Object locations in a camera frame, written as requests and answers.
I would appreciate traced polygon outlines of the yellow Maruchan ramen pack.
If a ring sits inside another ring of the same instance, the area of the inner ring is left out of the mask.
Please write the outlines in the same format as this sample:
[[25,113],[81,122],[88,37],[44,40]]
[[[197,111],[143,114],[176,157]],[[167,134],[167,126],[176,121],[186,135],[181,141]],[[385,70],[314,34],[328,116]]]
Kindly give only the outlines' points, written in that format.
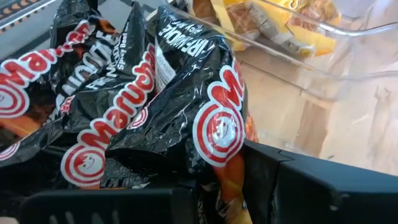
[[331,0],[247,0],[245,5],[260,33],[291,54],[317,57],[335,48],[335,39],[327,37],[316,24],[294,15],[297,12],[336,25],[341,14]]
[[249,14],[248,0],[185,0],[193,16],[216,24],[249,40],[259,37],[259,30]]

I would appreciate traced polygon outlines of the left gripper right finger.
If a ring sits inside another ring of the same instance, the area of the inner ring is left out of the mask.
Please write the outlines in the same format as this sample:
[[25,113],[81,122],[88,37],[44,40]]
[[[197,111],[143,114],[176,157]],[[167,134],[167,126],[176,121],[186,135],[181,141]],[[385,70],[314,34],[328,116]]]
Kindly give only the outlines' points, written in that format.
[[253,224],[398,224],[398,177],[252,141],[242,149]]

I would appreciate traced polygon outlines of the clear plastic bin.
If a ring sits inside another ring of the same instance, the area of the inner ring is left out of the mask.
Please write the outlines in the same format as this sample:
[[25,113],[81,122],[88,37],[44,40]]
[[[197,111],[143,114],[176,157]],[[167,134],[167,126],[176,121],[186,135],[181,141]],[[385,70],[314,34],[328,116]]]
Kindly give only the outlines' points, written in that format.
[[[245,139],[249,139],[252,124],[260,142],[267,146],[398,176],[398,73],[359,80],[276,77],[242,59],[242,52],[253,50],[250,40],[243,42],[240,51],[233,32],[191,15],[182,0],[157,1],[157,9],[143,15],[154,45],[157,10],[163,5],[227,38],[248,95]],[[119,36],[133,2],[114,13],[123,18],[122,23],[112,25]],[[25,33],[0,37],[0,63],[10,58],[3,54],[6,48],[27,37]]]
[[[316,24],[336,40],[331,53],[300,57],[273,43],[259,31],[251,53],[242,59],[276,77],[322,77],[359,80],[398,73],[398,0],[331,0],[341,14],[338,24],[320,22],[295,12]],[[237,49],[246,39],[234,33]]]

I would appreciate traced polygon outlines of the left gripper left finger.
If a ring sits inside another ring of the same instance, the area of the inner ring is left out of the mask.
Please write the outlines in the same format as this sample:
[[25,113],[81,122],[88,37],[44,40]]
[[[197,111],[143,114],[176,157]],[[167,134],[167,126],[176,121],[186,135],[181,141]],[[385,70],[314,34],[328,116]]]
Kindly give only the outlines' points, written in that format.
[[20,224],[198,224],[195,194],[184,187],[55,190],[29,197]]

